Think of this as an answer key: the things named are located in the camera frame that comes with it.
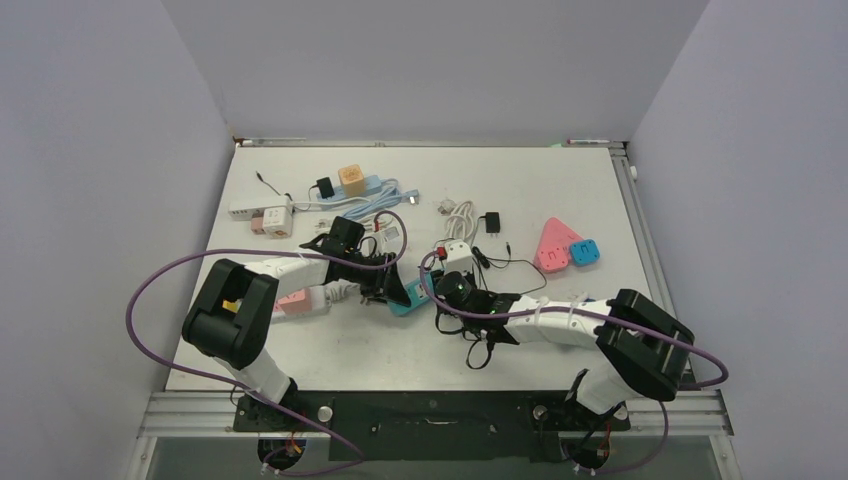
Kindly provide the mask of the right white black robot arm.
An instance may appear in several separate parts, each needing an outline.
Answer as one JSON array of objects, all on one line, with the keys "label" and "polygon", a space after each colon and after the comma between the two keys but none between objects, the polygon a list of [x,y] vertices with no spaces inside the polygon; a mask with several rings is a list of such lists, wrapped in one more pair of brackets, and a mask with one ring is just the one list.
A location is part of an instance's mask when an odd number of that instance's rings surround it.
[{"label": "right white black robot arm", "polygon": [[608,300],[563,303],[480,289],[449,272],[434,296],[488,345],[544,342],[600,352],[603,361],[580,370],[564,403],[579,428],[634,398],[674,400],[694,342],[687,327],[632,289]]}]

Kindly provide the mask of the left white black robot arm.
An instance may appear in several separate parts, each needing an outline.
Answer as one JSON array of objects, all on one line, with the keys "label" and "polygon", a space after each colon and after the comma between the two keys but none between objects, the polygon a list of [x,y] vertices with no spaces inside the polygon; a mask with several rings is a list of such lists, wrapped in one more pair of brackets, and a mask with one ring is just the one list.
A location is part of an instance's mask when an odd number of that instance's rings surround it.
[{"label": "left white black robot arm", "polygon": [[270,260],[216,261],[183,323],[182,338],[224,366],[257,400],[259,417],[274,430],[296,421],[295,381],[265,348],[278,299],[314,286],[347,281],[365,300],[410,306],[396,266],[401,255],[362,253],[362,224],[337,217],[330,230],[293,253]]}]

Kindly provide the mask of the teal power strip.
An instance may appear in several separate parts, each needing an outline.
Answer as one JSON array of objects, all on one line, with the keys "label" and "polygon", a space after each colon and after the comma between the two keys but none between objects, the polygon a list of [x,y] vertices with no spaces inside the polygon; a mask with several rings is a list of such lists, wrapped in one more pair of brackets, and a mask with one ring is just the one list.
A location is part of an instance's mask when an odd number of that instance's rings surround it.
[{"label": "teal power strip", "polygon": [[411,281],[405,286],[405,289],[410,299],[409,306],[404,306],[395,302],[388,303],[389,311],[396,317],[409,316],[412,312],[418,310],[430,301],[430,297],[427,295],[420,279]]}]

